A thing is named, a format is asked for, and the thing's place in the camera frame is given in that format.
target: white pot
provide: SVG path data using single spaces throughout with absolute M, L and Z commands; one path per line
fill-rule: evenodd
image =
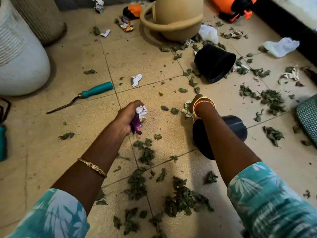
M 50 62 L 39 40 L 9 0 L 0 6 L 0 95 L 25 95 L 42 87 Z

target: black plant pot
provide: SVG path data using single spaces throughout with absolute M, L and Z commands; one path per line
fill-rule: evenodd
M 242 142 L 247 139 L 248 130 L 247 127 L 244 126 L 241 119 L 233 115 L 223 116 L 222 119 Z M 211 146 L 209 144 L 204 122 L 201 119 L 196 120 L 193 125 L 193 140 L 199 151 L 206 158 L 215 160 Z
M 207 44 L 197 52 L 194 62 L 208 82 L 215 83 L 231 70 L 236 62 L 236 55 Z

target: clay pot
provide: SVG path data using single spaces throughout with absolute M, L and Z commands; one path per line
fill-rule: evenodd
M 204 0 L 156 0 L 140 15 L 150 30 L 161 32 L 172 41 L 185 41 L 195 36 L 203 20 Z M 153 23 L 145 19 L 152 9 Z

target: gold bangle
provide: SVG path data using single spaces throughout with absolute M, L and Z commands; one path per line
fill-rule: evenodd
M 209 97 L 202 96 L 202 97 L 200 97 L 199 99 L 197 99 L 196 102 L 195 102 L 194 105 L 193 105 L 193 110 L 192 110 L 192 111 L 193 111 L 193 114 L 194 114 L 194 118 L 201 119 L 200 117 L 198 117 L 198 116 L 196 115 L 195 105 L 196 105 L 196 103 L 197 103 L 200 99 L 203 99 L 203 98 L 210 100 L 210 102 L 213 104 L 214 108 L 216 108 L 215 103 L 213 102 L 213 100 L 211 100 Z
M 97 171 L 99 174 L 101 174 L 104 178 L 107 178 L 107 174 L 105 172 L 103 172 L 103 170 L 101 168 L 99 168 L 97 165 L 94 165 L 91 162 L 88 162 L 87 160 L 84 160 L 82 158 L 78 158 L 78 161 L 83 162 L 84 164 L 86 164 L 88 167 L 94 169 L 95 171 Z

